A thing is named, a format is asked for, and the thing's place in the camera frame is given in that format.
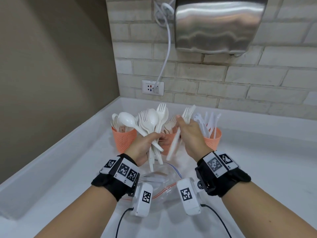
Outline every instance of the left hand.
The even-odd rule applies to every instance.
[[[163,133],[153,132],[147,136],[137,136],[137,138],[133,141],[130,147],[124,152],[126,155],[129,155],[137,164],[137,166],[141,166],[147,160],[147,152],[151,147],[151,143],[156,139],[166,140],[166,135]]]

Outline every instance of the black cable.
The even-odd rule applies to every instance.
[[[229,233],[229,231],[228,231],[228,229],[227,229],[227,227],[226,227],[226,225],[224,224],[224,222],[222,221],[222,219],[220,218],[220,216],[217,214],[217,212],[216,212],[213,208],[211,208],[209,205],[205,205],[205,204],[200,204],[200,205],[201,205],[202,207],[208,207],[209,209],[211,209],[211,210],[218,216],[219,220],[220,220],[221,223],[224,225],[224,228],[226,229],[226,231],[227,231],[229,237],[232,238],[231,235],[230,235],[230,233]]]
[[[123,212],[123,214],[122,214],[122,216],[121,216],[121,219],[120,219],[120,221],[119,221],[119,224],[118,224],[117,233],[116,233],[116,238],[118,237],[119,226],[120,226],[120,223],[121,223],[121,220],[122,220],[123,216],[125,215],[126,212],[128,212],[129,210],[133,210],[133,209],[134,209],[134,207],[133,207],[133,208],[128,208],[128,209],[125,210],[125,212]]]

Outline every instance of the wrist strap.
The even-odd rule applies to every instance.
[[[211,152],[197,162],[197,178],[210,196],[223,197],[240,181],[250,182],[251,177],[225,153]]]
[[[119,201],[125,194],[134,196],[139,177],[139,168],[134,160],[121,154],[110,159],[91,184],[105,187]]]

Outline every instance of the brick wall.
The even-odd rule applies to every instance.
[[[317,0],[269,0],[240,57],[176,52],[172,44],[164,96],[141,92],[141,80],[157,79],[167,52],[153,0],[106,1],[121,96],[317,119],[317,106],[303,104],[317,91]]]

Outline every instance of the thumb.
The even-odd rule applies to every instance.
[[[176,122],[180,128],[182,128],[186,125],[184,119],[180,115],[176,116]]]
[[[162,137],[162,135],[163,135],[162,133],[152,132],[149,135],[145,136],[144,138],[149,143],[152,143],[154,140],[159,139],[160,137]]]

